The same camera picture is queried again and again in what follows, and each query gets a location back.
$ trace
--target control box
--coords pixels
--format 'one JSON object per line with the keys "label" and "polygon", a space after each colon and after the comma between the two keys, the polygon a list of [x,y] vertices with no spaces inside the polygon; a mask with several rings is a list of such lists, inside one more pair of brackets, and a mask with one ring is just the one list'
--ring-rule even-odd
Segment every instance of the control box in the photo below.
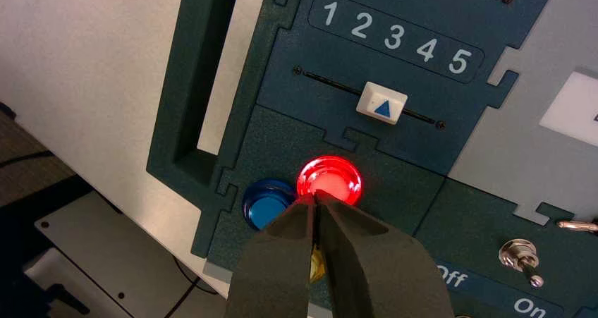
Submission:
{"label": "control box", "polygon": [[[457,315],[598,317],[598,238],[556,225],[598,216],[597,0],[264,0],[214,155],[196,145],[234,3],[181,0],[147,165],[201,209],[193,253],[233,270],[253,186],[332,155]],[[325,280],[310,295],[330,307]]]}

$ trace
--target illuminated red button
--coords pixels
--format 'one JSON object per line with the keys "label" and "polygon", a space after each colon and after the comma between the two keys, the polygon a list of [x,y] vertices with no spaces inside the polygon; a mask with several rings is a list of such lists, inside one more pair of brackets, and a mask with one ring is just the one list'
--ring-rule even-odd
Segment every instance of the illuminated red button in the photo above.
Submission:
{"label": "illuminated red button", "polygon": [[297,193],[314,194],[323,190],[349,205],[361,196],[361,176],[348,160],[321,156],[307,163],[297,179]]}

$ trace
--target metal toggle lever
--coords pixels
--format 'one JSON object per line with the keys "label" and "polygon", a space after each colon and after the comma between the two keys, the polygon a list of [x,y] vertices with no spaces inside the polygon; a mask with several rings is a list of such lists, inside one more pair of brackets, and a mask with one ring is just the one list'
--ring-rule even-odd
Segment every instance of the metal toggle lever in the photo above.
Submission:
{"label": "metal toggle lever", "polygon": [[544,279],[536,270],[540,263],[536,247],[529,240],[513,239],[506,242],[499,250],[499,259],[504,266],[523,272],[534,288],[544,285]]}
{"label": "metal toggle lever", "polygon": [[598,234],[598,224],[585,223],[584,221],[559,221],[556,223],[559,228],[566,228],[571,231],[591,232]]}

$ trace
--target desk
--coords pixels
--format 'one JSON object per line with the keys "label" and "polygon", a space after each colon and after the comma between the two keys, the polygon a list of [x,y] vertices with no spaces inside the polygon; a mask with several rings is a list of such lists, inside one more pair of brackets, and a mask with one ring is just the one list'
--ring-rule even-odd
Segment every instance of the desk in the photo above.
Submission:
{"label": "desk", "polygon": [[[201,147],[215,152],[261,0],[239,0]],[[224,297],[190,253],[200,211],[145,171],[180,0],[0,0],[0,100]]]}

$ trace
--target blue triangle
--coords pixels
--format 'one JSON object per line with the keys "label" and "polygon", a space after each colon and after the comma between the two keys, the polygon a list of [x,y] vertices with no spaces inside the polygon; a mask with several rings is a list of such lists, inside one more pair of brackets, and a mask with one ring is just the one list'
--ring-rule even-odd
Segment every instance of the blue triangle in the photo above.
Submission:
{"label": "blue triangle", "polygon": [[386,100],[381,106],[378,106],[378,109],[374,110],[374,112],[384,117],[391,118],[391,105],[389,101]]}

